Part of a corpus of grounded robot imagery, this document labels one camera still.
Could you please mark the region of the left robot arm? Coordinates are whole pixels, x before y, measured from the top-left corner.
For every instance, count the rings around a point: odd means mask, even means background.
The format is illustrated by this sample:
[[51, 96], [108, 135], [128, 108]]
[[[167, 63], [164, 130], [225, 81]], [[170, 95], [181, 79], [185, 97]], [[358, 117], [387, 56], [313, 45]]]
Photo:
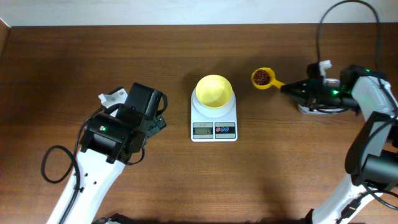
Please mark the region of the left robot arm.
[[129, 91], [119, 87], [100, 94], [101, 106], [82, 124], [75, 148], [52, 146], [44, 155], [60, 149], [71, 160], [68, 179], [49, 223], [91, 223], [109, 188], [134, 153], [144, 155], [149, 138], [166, 127], [163, 112], [167, 95], [140, 83]]

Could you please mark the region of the yellow measuring scoop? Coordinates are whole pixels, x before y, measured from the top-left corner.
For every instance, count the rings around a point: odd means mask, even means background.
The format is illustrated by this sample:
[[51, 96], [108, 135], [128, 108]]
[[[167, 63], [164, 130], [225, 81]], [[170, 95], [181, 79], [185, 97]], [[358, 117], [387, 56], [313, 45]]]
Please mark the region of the yellow measuring scoop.
[[[254, 73], [255, 73], [257, 70], [265, 70], [265, 71], [270, 75], [271, 80], [270, 80], [270, 83], [269, 83], [269, 84], [267, 84], [267, 85], [257, 85], [257, 84], [254, 83], [253, 76], [254, 76]], [[285, 85], [285, 83], [282, 83], [282, 82], [280, 82], [280, 81], [278, 81], [278, 80], [276, 79], [275, 72], [273, 71], [273, 69], [268, 68], [268, 67], [261, 67], [261, 68], [258, 68], [257, 70], [255, 70], [255, 71], [252, 73], [252, 75], [251, 75], [252, 84], [253, 84], [257, 89], [265, 90], [265, 89], [268, 89], [268, 88], [270, 88], [270, 87], [272, 87], [272, 86], [274, 86], [274, 87], [276, 87], [276, 88], [278, 88], [278, 89], [281, 89], [281, 87]]]

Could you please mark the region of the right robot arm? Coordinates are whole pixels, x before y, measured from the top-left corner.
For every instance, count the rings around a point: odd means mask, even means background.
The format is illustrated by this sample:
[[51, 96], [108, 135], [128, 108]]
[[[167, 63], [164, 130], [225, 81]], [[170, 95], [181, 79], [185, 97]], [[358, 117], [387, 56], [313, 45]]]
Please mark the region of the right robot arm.
[[305, 223], [349, 223], [372, 200], [396, 210], [381, 197], [396, 197], [397, 154], [384, 149], [397, 146], [397, 101], [385, 74], [359, 65], [340, 73], [340, 85], [329, 86], [319, 75], [281, 87], [310, 111], [321, 107], [362, 113], [365, 124], [348, 149], [345, 175], [332, 195], [303, 219]]

